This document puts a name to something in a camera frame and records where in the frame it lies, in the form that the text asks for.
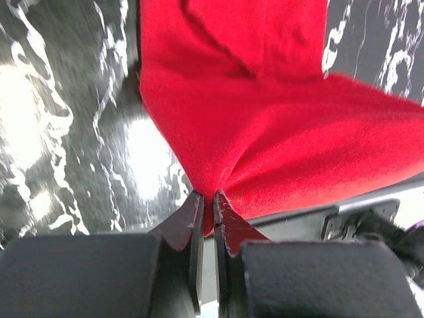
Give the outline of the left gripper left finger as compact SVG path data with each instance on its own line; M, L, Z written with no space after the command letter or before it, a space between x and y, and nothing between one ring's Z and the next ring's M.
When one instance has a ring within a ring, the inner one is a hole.
M205 200L147 233L18 238L1 253L2 317L195 317Z

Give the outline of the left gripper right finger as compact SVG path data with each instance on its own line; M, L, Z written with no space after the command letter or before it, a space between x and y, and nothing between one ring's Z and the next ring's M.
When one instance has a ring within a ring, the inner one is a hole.
M220 317L420 317L400 259L375 241L273 242L213 200Z

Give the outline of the dark red t shirt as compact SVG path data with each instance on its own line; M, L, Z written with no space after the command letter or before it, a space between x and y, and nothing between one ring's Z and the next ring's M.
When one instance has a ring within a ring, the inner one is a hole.
M142 1L140 93L206 199L240 216L327 205L423 171L423 110L325 76L326 1Z

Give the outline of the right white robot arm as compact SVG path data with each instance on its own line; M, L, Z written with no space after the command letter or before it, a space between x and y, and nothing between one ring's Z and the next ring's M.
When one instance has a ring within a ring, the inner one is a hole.
M389 199L329 215L322 240L375 240L390 248L403 262L407 275L423 287L423 222L403 230L394 224L400 200Z

